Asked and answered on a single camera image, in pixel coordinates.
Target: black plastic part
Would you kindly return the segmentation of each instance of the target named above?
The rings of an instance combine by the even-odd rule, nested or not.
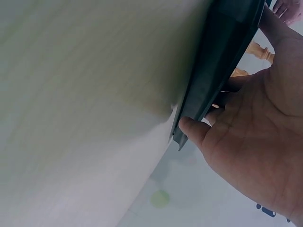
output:
[[[265,0],[216,0],[213,3],[177,122],[184,116],[200,121],[206,115],[258,30],[264,5]],[[179,149],[188,140],[178,124],[173,140]]]

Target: white surface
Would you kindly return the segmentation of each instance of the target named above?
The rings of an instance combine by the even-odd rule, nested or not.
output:
[[[157,190],[170,195],[162,209],[151,205]],[[274,218],[236,191],[207,165],[193,143],[178,152],[172,143],[117,227],[294,227]]]
[[[117,224],[167,148],[209,1],[1,1],[1,227]]]

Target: green spot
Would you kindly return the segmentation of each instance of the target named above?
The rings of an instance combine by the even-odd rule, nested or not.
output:
[[[169,194],[163,190],[157,191],[151,196],[150,201],[155,208],[164,208],[169,203]]]

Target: hand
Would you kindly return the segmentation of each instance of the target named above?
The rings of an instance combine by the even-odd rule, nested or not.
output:
[[[227,182],[299,225],[303,224],[303,37],[268,8],[260,28],[275,49],[273,65],[255,75],[230,78],[215,102],[222,108],[206,117],[212,127],[186,117],[179,126]]]
[[[302,18],[303,1],[302,0],[277,0],[273,12],[281,17],[280,19],[287,25],[292,24]]]

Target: turned wooden leg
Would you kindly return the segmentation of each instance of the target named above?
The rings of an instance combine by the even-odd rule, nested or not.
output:
[[[250,53],[255,55],[259,59],[265,59],[269,61],[271,64],[274,61],[274,54],[271,53],[268,48],[262,48],[258,43],[251,41],[249,44],[246,53]]]
[[[235,68],[235,70],[232,72],[231,77],[242,77],[247,76],[249,73],[245,70],[240,70],[239,68]]]

